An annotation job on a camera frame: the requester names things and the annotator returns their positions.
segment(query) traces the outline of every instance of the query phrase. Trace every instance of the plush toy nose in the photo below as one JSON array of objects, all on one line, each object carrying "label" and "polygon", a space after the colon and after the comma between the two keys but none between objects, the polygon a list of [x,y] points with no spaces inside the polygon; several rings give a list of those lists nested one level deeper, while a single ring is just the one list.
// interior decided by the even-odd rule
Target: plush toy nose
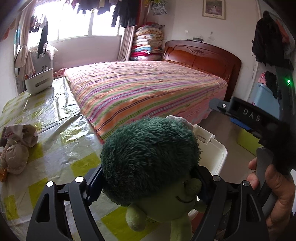
[{"label": "plush toy nose", "polygon": [[197,178],[189,179],[185,185],[185,193],[188,196],[194,196],[199,194],[201,188],[202,188],[202,182]]}]

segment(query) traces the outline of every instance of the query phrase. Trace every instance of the broccoli plush toy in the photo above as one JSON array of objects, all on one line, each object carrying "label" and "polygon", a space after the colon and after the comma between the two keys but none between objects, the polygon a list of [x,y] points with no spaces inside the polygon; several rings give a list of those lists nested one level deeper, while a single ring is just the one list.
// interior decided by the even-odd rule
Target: broccoli plush toy
[{"label": "broccoli plush toy", "polygon": [[128,207],[132,230],[143,231],[149,217],[171,222],[170,241],[189,241],[188,212],[201,190],[201,181],[190,171],[200,153],[192,125],[183,118],[145,118],[120,127],[103,145],[104,192]]}]

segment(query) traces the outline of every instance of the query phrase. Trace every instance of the striped bedsheet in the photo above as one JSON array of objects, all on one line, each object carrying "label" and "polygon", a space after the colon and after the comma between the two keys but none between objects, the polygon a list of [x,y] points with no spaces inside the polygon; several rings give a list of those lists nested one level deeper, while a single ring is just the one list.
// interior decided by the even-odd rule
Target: striped bedsheet
[{"label": "striped bedsheet", "polygon": [[91,64],[67,69],[65,77],[102,141],[143,117],[175,115],[198,124],[227,88],[217,76],[165,61]]}]

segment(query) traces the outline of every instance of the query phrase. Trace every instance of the tile floor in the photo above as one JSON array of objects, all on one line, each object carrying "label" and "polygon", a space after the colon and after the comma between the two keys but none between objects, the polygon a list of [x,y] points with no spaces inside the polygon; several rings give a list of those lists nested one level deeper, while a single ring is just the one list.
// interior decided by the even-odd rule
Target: tile floor
[{"label": "tile floor", "polygon": [[233,124],[229,117],[212,111],[207,119],[199,124],[202,128],[216,136],[216,140],[223,144],[228,156],[220,176],[231,183],[240,183],[249,173],[248,164],[255,157],[252,153],[237,144],[237,135],[241,128]]}]

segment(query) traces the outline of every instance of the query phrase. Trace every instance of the picture frame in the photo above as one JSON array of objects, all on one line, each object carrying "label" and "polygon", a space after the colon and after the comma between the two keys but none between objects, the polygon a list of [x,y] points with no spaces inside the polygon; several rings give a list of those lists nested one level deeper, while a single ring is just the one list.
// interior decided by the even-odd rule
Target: picture frame
[{"label": "picture frame", "polygon": [[202,15],[209,18],[226,19],[225,0],[203,0]]}]

